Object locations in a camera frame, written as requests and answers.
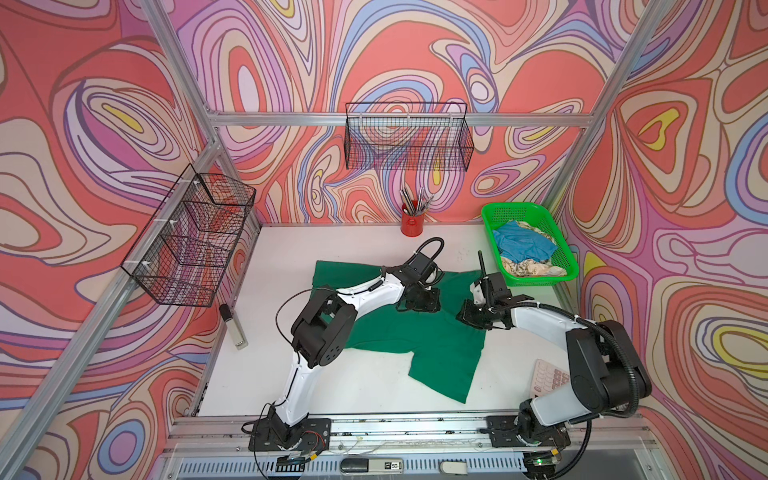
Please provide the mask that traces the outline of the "green t shirt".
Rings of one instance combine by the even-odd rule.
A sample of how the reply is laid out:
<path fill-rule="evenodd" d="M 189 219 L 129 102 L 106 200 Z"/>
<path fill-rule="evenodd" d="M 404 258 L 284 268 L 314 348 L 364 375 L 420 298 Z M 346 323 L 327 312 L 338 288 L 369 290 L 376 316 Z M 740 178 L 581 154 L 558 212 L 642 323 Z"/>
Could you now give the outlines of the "green t shirt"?
<path fill-rule="evenodd" d="M 480 272 L 447 272 L 438 283 L 434 313 L 385 305 L 357 318 L 345 347 L 412 355 L 409 377 L 464 404 L 485 345 L 486 333 L 457 320 Z"/>

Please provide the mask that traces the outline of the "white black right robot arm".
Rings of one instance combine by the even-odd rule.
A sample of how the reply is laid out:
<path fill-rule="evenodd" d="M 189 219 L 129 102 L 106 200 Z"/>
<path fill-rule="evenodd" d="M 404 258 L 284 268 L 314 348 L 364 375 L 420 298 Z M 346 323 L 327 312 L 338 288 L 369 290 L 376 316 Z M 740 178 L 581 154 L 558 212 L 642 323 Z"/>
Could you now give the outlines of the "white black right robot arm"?
<path fill-rule="evenodd" d="M 594 322 L 525 294 L 514 295 L 501 273 L 488 273 L 478 256 L 480 277 L 470 286 L 457 320 L 481 331 L 519 329 L 567 353 L 567 383 L 520 403 L 515 417 L 490 417 L 489 434 L 539 446 L 565 432 L 567 424 L 601 416 L 632 417 L 652 393 L 652 382 L 625 327 Z"/>

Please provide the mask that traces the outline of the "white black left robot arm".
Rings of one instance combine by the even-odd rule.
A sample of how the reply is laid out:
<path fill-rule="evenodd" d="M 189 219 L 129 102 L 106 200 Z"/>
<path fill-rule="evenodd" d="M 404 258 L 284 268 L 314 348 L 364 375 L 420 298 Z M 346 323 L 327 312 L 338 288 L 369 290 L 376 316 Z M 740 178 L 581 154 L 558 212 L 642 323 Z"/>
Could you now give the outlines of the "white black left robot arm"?
<path fill-rule="evenodd" d="M 313 449 L 327 448 L 331 421 L 309 420 L 310 403 L 322 369 L 344 350 L 356 321 L 393 305 L 398 312 L 435 313 L 440 310 L 437 284 L 444 271 L 436 259 L 444 239 L 422 243 L 403 264 L 383 267 L 378 276 L 341 289 L 321 286 L 311 296 L 291 326 L 290 344 L 296 354 L 282 396 L 265 405 L 258 419 L 242 425 L 251 452 L 293 450 L 306 439 Z"/>

